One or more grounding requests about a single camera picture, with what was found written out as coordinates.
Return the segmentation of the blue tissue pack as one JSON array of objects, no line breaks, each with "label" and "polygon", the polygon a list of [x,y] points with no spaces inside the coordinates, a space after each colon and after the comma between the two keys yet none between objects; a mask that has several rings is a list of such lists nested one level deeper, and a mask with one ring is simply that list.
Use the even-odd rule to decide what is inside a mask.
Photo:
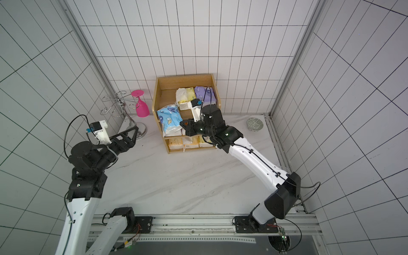
[{"label": "blue tissue pack", "polygon": [[180,122],[183,121],[176,104],[167,105],[157,111],[158,119],[162,125],[164,136],[169,136],[182,129]]}]

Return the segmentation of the yellow floral tissue pack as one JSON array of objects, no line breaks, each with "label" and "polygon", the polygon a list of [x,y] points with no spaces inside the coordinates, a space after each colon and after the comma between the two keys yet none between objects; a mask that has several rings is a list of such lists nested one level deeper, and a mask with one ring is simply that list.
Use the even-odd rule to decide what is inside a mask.
[{"label": "yellow floral tissue pack", "polygon": [[176,103],[181,111],[190,110],[192,108],[191,101],[196,99],[193,87],[179,88],[176,91]]}]

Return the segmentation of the purple tissue pack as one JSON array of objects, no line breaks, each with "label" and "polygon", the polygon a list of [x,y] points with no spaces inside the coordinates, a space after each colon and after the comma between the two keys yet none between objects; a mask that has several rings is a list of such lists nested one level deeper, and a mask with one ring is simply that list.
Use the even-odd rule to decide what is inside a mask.
[{"label": "purple tissue pack", "polygon": [[204,106],[217,104],[217,98],[212,87],[197,86],[194,87],[194,92],[196,98],[202,101]]}]

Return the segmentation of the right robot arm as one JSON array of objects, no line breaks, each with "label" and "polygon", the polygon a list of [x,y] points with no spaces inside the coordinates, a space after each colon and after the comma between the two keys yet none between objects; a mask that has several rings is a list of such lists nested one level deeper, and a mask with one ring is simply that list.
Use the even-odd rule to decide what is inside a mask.
[{"label": "right robot arm", "polygon": [[215,105],[206,105],[200,111],[200,119],[180,122],[187,136],[207,137],[210,143],[235,157],[249,168],[271,192],[268,198],[249,214],[253,229],[273,218],[284,219],[299,199],[301,178],[280,169],[256,150],[237,128],[227,125],[221,110]]}]

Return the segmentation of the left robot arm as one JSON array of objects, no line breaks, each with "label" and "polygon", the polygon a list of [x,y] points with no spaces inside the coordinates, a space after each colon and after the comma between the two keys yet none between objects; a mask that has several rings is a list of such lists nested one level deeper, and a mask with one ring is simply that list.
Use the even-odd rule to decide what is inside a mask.
[{"label": "left robot arm", "polygon": [[135,125],[110,137],[108,144],[83,141],[71,149],[72,181],[64,197],[67,217],[56,254],[107,255],[122,233],[140,231],[131,207],[116,208],[102,233],[87,248],[92,220],[107,181],[105,170],[118,161],[120,154],[135,146],[138,130]]}]

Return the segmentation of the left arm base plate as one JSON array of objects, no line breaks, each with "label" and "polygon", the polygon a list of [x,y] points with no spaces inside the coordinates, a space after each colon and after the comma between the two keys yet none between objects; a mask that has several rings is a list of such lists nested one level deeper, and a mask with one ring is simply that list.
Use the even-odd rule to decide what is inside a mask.
[{"label": "left arm base plate", "polygon": [[135,216],[127,217],[127,226],[122,232],[123,234],[149,234],[152,229],[153,217],[151,216]]}]

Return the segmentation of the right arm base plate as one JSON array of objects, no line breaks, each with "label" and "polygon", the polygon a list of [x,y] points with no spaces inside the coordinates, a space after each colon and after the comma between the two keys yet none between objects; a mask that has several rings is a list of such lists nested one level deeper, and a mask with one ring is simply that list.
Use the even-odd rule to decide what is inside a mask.
[{"label": "right arm base plate", "polygon": [[265,224],[258,223],[252,216],[236,216],[232,219],[235,231],[240,234],[264,234],[278,233],[279,227],[276,218],[272,218]]}]

